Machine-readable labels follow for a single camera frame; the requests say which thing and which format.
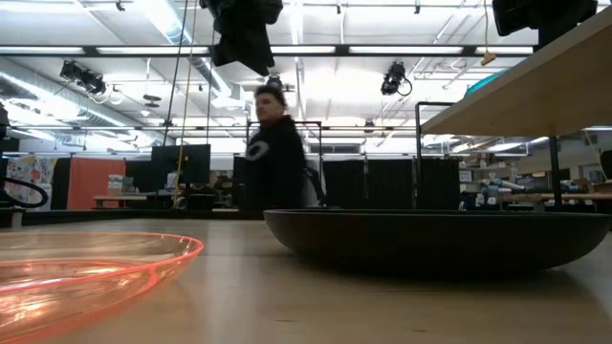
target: black hoodie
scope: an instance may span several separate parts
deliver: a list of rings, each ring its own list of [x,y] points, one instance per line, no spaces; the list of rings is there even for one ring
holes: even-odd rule
[[[306,158],[291,117],[262,127],[249,142],[245,160],[247,209],[302,207]]]

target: shelf leg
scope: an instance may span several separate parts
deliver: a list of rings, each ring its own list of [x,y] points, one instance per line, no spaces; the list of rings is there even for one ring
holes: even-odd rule
[[[557,137],[550,137],[549,140],[551,151],[551,176],[553,183],[553,193],[555,194],[555,211],[561,211],[563,200],[561,199],[561,179],[558,172],[558,150]]]
[[[416,136],[417,136],[417,160],[416,160],[416,179],[415,186],[413,187],[415,196],[414,196],[414,204],[412,205],[413,209],[419,209],[419,198],[421,197],[421,160],[423,158],[423,154],[421,152],[421,106],[417,104],[414,111],[414,121],[416,122]]]

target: teal object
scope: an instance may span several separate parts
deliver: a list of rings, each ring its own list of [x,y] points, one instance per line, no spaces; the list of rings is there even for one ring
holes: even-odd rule
[[[500,75],[503,75],[504,73],[506,73],[506,71],[508,71],[508,70],[497,72],[494,75],[489,75],[489,76],[485,77],[484,79],[476,82],[475,85],[473,85],[470,88],[468,88],[468,91],[466,92],[464,97],[467,97],[467,96],[471,95],[472,93],[474,93],[474,92],[480,90],[481,88],[485,87],[485,85],[487,85],[491,81],[497,79]]]

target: dark hair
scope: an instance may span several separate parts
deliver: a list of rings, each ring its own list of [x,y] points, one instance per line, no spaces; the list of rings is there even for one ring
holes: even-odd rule
[[[287,107],[287,100],[285,99],[285,95],[283,95],[283,92],[281,90],[275,88],[274,86],[259,86],[255,91],[255,97],[266,94],[272,95],[276,99],[276,101],[278,101],[283,107]]]

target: orange glowing rim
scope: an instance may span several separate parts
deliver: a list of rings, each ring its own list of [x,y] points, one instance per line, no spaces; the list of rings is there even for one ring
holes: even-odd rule
[[[112,272],[103,272],[103,273],[99,273],[99,274],[95,274],[95,275],[91,275],[91,276],[84,276],[84,277],[75,277],[75,278],[69,278],[66,280],[62,280],[62,281],[53,281],[53,282],[49,282],[49,283],[36,283],[30,286],[20,286],[20,287],[8,287],[6,289],[0,290],[0,294],[3,293],[9,293],[9,292],[16,292],[16,291],[23,291],[23,290],[32,290],[32,289],[36,289],[36,288],[41,288],[41,287],[49,287],[49,286],[58,286],[58,285],[65,285],[65,284],[70,284],[70,283],[76,283],[76,282],[82,282],[82,281],[91,281],[91,280],[95,280],[95,279],[99,279],[99,278],[106,278],[106,277],[112,277],[112,276],[118,276],[118,275],[122,275],[122,274],[126,274],[126,273],[131,273],[131,272],[138,272],[141,270],[145,270],[145,269],[153,269],[156,267],[160,267],[166,264],[170,264],[170,263],[176,263],[176,262],[181,262],[190,258],[195,258],[198,254],[200,254],[200,252],[204,249],[204,243],[202,243],[202,241],[195,239],[195,238],[191,238],[188,236],[184,236],[184,235],[178,235],[178,234],[166,234],[166,233],[155,233],[155,232],[138,232],[138,231],[130,231],[130,232],[105,232],[105,231],[92,231],[92,232],[65,232],[65,231],[54,231],[54,232],[29,232],[29,233],[0,233],[0,238],[2,237],[8,237],[8,236],[24,236],[24,235],[117,235],[117,236],[121,236],[121,235],[142,235],[142,236],[156,236],[156,237],[161,237],[161,236],[165,236],[165,237],[171,237],[171,238],[177,238],[177,239],[181,239],[181,240],[189,240],[189,242],[192,242],[195,244],[195,249],[193,249],[190,253],[186,254],[186,255],[182,255],[179,257],[174,257],[171,259],[167,259],[167,260],[162,260],[159,262],[155,262],[155,263],[147,263],[147,264],[143,264],[143,265],[138,265],[138,266],[134,266],[132,268],[125,268],[125,269],[119,269],[117,271],[112,271]]]

